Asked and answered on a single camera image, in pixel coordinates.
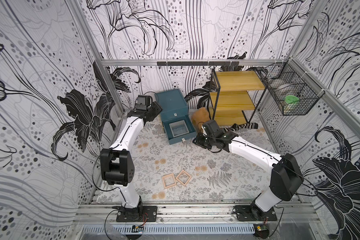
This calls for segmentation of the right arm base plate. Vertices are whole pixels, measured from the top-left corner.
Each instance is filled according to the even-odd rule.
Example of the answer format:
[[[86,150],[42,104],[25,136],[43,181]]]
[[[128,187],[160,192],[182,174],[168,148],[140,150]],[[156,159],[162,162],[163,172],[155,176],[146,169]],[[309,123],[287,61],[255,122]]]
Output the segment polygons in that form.
[[[236,205],[233,208],[233,214],[236,215],[237,220],[240,222],[258,221],[265,223],[278,220],[274,208],[271,208],[267,212],[262,212],[256,206]]]

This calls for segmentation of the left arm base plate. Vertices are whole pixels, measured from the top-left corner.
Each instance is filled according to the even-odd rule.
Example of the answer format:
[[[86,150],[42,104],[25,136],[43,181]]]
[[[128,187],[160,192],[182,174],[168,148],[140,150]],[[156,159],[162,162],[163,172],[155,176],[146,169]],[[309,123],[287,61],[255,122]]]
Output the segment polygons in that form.
[[[121,208],[117,214],[117,223],[153,223],[157,219],[157,206],[140,206],[134,209]]]

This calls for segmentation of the grey brooch box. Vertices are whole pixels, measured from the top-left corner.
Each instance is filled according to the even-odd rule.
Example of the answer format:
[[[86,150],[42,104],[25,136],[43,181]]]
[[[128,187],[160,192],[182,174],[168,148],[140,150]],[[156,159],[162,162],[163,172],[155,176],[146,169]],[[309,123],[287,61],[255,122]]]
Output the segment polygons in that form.
[[[180,120],[169,124],[173,137],[179,137],[189,133],[185,120]]]

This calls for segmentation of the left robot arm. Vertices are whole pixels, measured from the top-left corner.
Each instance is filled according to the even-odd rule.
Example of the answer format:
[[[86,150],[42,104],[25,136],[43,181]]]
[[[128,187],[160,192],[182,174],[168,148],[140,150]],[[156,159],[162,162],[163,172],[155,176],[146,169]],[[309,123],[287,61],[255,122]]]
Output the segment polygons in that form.
[[[152,122],[162,110],[156,101],[149,106],[136,104],[135,108],[128,113],[126,124],[117,140],[100,153],[102,180],[120,191],[124,200],[123,207],[126,209],[136,209],[141,201],[132,183],[135,165],[130,150],[145,124]]]

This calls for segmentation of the pink brooch box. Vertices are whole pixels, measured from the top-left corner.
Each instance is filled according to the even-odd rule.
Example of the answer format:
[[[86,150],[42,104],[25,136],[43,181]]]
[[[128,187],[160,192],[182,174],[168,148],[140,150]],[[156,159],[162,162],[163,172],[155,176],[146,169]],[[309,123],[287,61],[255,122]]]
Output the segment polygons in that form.
[[[191,181],[192,176],[185,170],[181,170],[180,173],[175,177],[176,181],[183,186],[187,186]]]
[[[177,180],[173,173],[162,176],[164,189],[169,189],[177,185]]]

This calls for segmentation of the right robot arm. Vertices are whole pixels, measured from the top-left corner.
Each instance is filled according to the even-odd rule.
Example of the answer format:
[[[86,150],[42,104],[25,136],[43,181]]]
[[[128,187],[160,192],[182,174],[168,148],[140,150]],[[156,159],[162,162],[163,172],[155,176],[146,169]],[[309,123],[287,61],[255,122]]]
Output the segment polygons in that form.
[[[264,150],[240,137],[237,133],[221,129],[217,122],[202,124],[202,131],[193,143],[203,149],[216,147],[249,160],[270,174],[270,184],[250,205],[250,213],[259,216],[270,211],[282,201],[290,201],[304,182],[296,158]]]

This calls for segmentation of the teal drawer cabinet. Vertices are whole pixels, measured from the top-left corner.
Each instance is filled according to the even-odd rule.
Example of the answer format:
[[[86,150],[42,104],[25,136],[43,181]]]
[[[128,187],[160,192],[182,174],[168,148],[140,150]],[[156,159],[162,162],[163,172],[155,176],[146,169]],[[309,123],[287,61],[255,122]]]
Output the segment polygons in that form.
[[[196,137],[197,131],[189,117],[189,106],[179,89],[157,93],[156,99],[163,109],[160,118],[170,145]],[[185,120],[189,133],[174,138],[169,124],[180,120]]]

